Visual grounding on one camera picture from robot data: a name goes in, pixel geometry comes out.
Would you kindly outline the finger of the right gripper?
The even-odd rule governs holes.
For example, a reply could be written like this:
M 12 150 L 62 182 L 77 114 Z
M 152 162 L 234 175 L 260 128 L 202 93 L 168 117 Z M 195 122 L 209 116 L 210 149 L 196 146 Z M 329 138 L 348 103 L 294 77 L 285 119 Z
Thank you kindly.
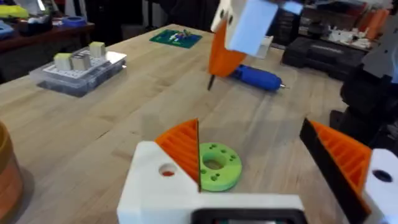
M 257 54 L 278 8 L 275 1 L 220 1 L 211 23 L 214 36 L 208 64 L 208 90 L 216 77 L 227 77 L 247 55 Z

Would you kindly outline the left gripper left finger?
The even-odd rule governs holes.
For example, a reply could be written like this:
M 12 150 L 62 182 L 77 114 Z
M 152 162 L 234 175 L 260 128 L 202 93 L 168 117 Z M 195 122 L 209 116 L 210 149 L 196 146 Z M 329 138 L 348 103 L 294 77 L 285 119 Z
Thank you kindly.
M 137 144 L 117 207 L 119 223 L 190 223 L 200 193 L 198 120 Z

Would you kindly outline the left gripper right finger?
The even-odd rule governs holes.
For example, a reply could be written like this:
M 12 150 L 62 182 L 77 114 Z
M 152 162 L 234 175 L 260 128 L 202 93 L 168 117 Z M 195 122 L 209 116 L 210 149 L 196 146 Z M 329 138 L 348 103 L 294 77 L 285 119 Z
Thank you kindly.
M 397 156 L 304 119 L 304 143 L 345 215 L 345 223 L 397 224 Z

